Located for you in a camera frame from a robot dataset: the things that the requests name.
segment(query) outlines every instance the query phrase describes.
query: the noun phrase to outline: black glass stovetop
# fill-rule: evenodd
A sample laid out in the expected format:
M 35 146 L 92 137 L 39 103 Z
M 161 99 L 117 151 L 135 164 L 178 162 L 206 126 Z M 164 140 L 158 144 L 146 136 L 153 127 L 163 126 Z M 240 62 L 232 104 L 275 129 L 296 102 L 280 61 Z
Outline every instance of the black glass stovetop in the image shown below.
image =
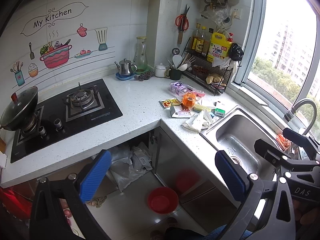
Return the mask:
M 36 131 L 24 137 L 20 130 L 17 130 L 13 139 L 11 163 L 72 135 L 122 116 L 103 79 L 81 85 L 81 88 L 96 90 L 98 94 L 95 95 L 95 103 L 80 112 L 76 118 L 74 118 L 75 114 L 70 115 L 70 107 L 64 101 L 69 101 L 68 96 L 78 91 L 79 87 L 65 91 L 37 105 L 35 114 L 40 120 L 37 126 L 45 128 L 46 136 L 41 137 Z M 62 122 L 61 130 L 57 130 L 53 124 L 57 118 Z

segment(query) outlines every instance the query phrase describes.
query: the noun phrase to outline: speckled countertop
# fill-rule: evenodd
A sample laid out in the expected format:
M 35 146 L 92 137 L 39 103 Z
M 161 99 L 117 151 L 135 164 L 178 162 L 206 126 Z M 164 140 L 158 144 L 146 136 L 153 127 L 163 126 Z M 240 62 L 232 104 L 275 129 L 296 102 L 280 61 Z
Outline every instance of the speckled countertop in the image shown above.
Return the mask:
M 94 80 L 92 77 L 86 78 L 86 80 L 80 80 L 80 83 L 92 80 Z M 105 76 L 103 80 L 123 116 L 59 141 L 15 163 L 9 161 L 14 135 L 14 132 L 10 132 L 8 136 L 12 139 L 7 146 L 8 161 L 6 168 L 2 170 L 1 187 L 9 187 L 43 176 L 160 126 L 189 157 L 196 156 L 197 161 L 211 171 L 210 180 L 230 200 L 233 199 L 215 166 L 215 149 L 198 133 L 181 126 L 185 118 L 172 118 L 169 109 L 164 109 L 159 103 L 159 100 L 174 97 L 168 90 L 172 80 L 153 77 L 143 82 L 135 79 L 120 81 L 114 75 Z M 68 86 L 75 87 L 78 81 L 74 80 L 68 83 Z M 182 78 L 181 81 L 203 90 L 200 85 L 188 78 Z M 39 92 L 39 98 L 41 100 L 45 96 Z M 215 97 L 206 90 L 204 105 L 212 105 L 217 100 L 225 103 L 227 112 L 239 105 L 226 93 Z

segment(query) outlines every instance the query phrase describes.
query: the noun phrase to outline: yellow detergent jug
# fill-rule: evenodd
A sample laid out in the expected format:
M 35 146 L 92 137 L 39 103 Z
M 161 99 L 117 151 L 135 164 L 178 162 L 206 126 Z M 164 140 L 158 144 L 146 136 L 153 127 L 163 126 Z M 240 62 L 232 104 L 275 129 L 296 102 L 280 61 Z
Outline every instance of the yellow detergent jug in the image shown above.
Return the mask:
M 213 62 L 215 57 L 227 57 L 231 45 L 232 42 L 227 41 L 225 35 L 221 33 L 212 34 L 207 60 Z

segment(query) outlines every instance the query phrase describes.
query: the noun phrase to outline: glass carafe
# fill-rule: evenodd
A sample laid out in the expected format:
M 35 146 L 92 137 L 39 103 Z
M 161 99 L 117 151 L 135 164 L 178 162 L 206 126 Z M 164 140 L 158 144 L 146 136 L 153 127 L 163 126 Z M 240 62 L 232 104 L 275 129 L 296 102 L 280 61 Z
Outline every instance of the glass carafe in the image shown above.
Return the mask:
M 138 45 L 133 59 L 133 64 L 137 66 L 136 72 L 143 72 L 148 68 L 146 40 L 147 37 L 137 37 Z

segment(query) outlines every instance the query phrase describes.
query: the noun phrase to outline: wok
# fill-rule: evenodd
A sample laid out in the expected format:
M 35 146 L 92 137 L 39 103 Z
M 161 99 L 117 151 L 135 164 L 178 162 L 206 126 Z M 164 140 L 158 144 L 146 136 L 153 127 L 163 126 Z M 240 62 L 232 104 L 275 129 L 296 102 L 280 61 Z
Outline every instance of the wok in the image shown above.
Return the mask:
M 11 99 L 1 116 L 0 129 L 16 131 L 30 122 L 38 104 L 38 88 L 28 88 L 18 96 L 13 93 Z

